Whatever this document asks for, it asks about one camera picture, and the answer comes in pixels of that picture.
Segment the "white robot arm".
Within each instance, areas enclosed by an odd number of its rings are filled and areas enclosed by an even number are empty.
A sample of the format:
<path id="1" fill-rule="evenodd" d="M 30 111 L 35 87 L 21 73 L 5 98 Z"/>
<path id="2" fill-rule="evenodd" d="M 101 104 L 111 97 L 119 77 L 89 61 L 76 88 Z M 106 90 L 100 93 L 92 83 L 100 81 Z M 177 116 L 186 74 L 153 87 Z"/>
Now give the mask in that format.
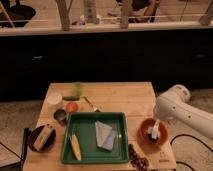
<path id="1" fill-rule="evenodd" d="M 213 140 L 213 114 L 189 105 L 190 97 L 185 86 L 176 84 L 156 98 L 153 112 L 161 120 L 176 118 Z"/>

